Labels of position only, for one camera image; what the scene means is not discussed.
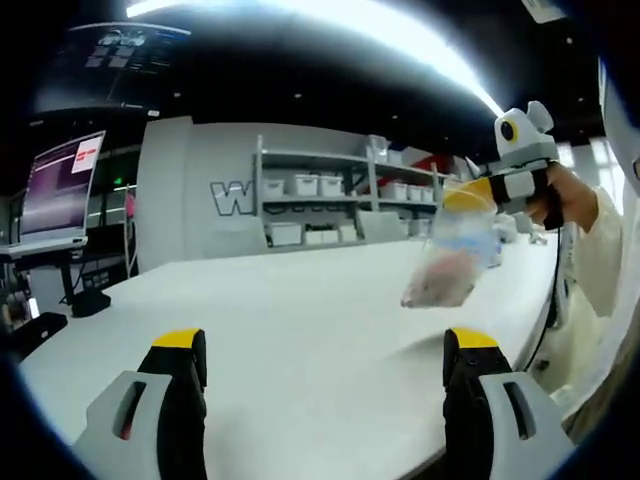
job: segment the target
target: black ceiling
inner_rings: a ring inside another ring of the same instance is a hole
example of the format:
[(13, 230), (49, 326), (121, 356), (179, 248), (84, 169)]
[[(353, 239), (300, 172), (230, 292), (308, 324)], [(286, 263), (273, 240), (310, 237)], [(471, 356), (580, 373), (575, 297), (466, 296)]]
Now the black ceiling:
[[(123, 3), (81, 2), (70, 25), (124, 20)], [(571, 21), (536, 24), (519, 0), (387, 3), (435, 25), (503, 109), (541, 100), (555, 118), (558, 140), (578, 143), (602, 132), (596, 55)], [(147, 107), (162, 116), (189, 114), (196, 122), (277, 122), (378, 133), (432, 152), (495, 160), (495, 117), (480, 100), (375, 42), (283, 14), (220, 15), (182, 7), (135, 20), (193, 32), (170, 69), (119, 85), (124, 95), (143, 92), (145, 109), (112, 106), (32, 115), (29, 121), (44, 123), (27, 127), (23, 122), (17, 131), (5, 132), (11, 133), (5, 135), (3, 156), (9, 153), (16, 168), (12, 178), (0, 181), (0, 193), (23, 186), (24, 165), (38, 149), (93, 125), (109, 128), (116, 144), (139, 143)], [(55, 83), (46, 72), (45, 91)], [(106, 82), (95, 75), (85, 80)], [(79, 95), (83, 88), (66, 95)], [(30, 148), (11, 153), (16, 138), (27, 139)]]

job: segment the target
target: shelf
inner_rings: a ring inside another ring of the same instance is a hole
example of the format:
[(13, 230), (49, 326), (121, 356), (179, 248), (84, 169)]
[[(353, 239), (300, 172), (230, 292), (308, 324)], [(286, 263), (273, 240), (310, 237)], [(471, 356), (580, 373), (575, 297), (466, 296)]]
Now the shelf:
[(339, 153), (305, 152), (297, 150), (262, 150), (265, 168), (295, 168), (301, 170), (365, 170), (369, 161), (364, 157)]
[[(420, 168), (405, 167), (402, 165), (391, 165), (389, 163), (376, 163), (376, 173), (396, 178), (402, 178), (414, 182), (424, 180), (433, 180), (433, 172), (431, 170), (422, 170)], [(444, 179), (450, 177), (444, 173), (438, 173), (438, 178)]]
[(358, 197), (299, 197), (293, 195), (285, 195), (280, 198), (265, 198), (263, 205), (288, 205), (295, 203), (370, 203), (369, 195), (360, 195)]
[(365, 240), (355, 240), (353, 242), (319, 243), (317, 245), (286, 245), (283, 247), (271, 247), (269, 248), (269, 251), (271, 253), (308, 252), (309, 250), (327, 250), (330, 248), (357, 247), (366, 244), (367, 242)]
[(395, 206), (412, 208), (416, 210), (435, 211), (438, 206), (435, 203), (412, 202), (411, 200), (393, 200), (390, 198), (381, 198), (378, 200), (380, 206)]

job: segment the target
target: monitor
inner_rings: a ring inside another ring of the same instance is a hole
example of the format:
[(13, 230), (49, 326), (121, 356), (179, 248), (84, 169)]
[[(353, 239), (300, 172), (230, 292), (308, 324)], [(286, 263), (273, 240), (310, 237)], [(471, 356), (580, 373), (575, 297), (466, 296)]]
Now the monitor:
[(106, 132), (47, 150), (31, 167), (20, 243), (84, 236), (93, 172)]

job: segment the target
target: cable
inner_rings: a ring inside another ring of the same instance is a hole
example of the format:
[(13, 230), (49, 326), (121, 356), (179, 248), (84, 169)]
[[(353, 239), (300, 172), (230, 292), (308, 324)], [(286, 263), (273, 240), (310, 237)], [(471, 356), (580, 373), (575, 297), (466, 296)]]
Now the cable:
[(538, 354), (538, 350), (540, 350), (540, 346), (542, 345), (542, 341), (544, 340), (544, 336), (547, 333), (547, 330), (549, 329), (549, 327), (551, 325), (553, 325), (553, 323), (555, 322), (557, 316), (558, 316), (558, 300), (556, 298), (556, 285), (558, 283), (558, 275), (560, 273), (560, 244), (561, 244), (561, 232), (560, 232), (560, 228), (558, 228), (558, 245), (557, 245), (557, 251), (556, 251), (556, 268), (553, 274), (553, 294), (551, 295), (551, 303), (549, 305), (549, 314), (547, 315), (547, 320), (545, 321), (544, 324), (544, 329), (542, 330), (542, 333), (540, 334), (540, 339), (538, 340), (538, 344), (536, 345), (536, 348), (533, 351), (533, 354), (531, 355), (531, 358), (529, 359), (529, 361), (527, 362), (527, 365), (524, 367), (524, 369), (522, 370), (523, 372), (526, 372), (527, 370), (529, 370), (529, 367), (531, 367), (531, 364), (533, 363), (533, 361), (536, 358), (536, 355)]
[[(73, 284), (73, 291), (76, 291), (76, 287), (78, 286), (78, 284), (80, 283), (80, 279), (82, 278), (82, 272), (84, 272), (84, 267), (87, 264), (87, 260), (85, 260), (82, 263), (82, 266), (80, 267), (80, 271), (78, 272), (78, 278), (76, 278), (76, 283)], [(65, 293), (65, 295), (60, 299), (60, 301), (58, 302), (58, 305), (60, 305), (61, 303), (64, 303), (65, 305), (69, 305), (69, 303), (67, 302), (67, 294)]]

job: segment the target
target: white table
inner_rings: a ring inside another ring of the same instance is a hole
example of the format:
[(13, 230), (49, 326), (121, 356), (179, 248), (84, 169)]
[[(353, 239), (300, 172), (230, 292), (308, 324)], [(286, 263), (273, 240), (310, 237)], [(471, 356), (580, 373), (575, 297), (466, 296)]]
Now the white table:
[(205, 458), (212, 479), (395, 479), (444, 448), (442, 337), (493, 336), (512, 364), (535, 343), (556, 254), (521, 236), (463, 307), (407, 310), (422, 242), (165, 265), (108, 293), (22, 363), (68, 443), (85, 409), (155, 337), (207, 337)]

